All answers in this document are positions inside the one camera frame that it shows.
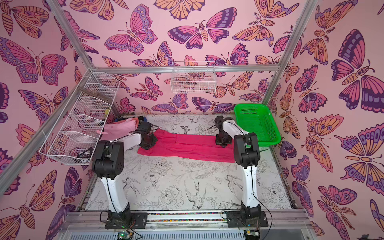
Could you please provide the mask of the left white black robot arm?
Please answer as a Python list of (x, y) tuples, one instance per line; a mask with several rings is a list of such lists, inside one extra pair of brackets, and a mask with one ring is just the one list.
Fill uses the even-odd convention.
[(153, 147), (157, 138), (153, 134), (154, 126), (149, 122), (141, 122), (129, 135), (112, 141), (100, 140), (93, 154), (92, 170), (105, 187), (109, 201), (106, 230), (130, 229), (138, 220), (147, 220), (143, 214), (132, 214), (130, 203), (125, 195), (120, 174), (125, 166), (125, 149), (139, 146), (143, 149)]

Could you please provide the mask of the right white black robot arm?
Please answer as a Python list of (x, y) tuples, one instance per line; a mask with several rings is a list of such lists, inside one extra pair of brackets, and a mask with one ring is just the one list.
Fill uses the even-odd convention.
[(243, 171), (243, 193), (239, 212), (228, 214), (229, 224), (241, 227), (268, 227), (268, 219), (262, 208), (266, 208), (257, 197), (257, 170), (261, 160), (258, 137), (256, 133), (243, 130), (233, 118), (218, 116), (215, 127), (219, 130), (216, 144), (222, 147), (234, 144), (232, 156)]

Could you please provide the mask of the magenta t-shirt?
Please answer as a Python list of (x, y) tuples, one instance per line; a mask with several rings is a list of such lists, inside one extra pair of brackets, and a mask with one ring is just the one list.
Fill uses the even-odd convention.
[(234, 163), (234, 145), (222, 147), (216, 144), (215, 136), (181, 135), (156, 130), (158, 139), (149, 150), (139, 148), (138, 154), (150, 157), (180, 157), (198, 161)]

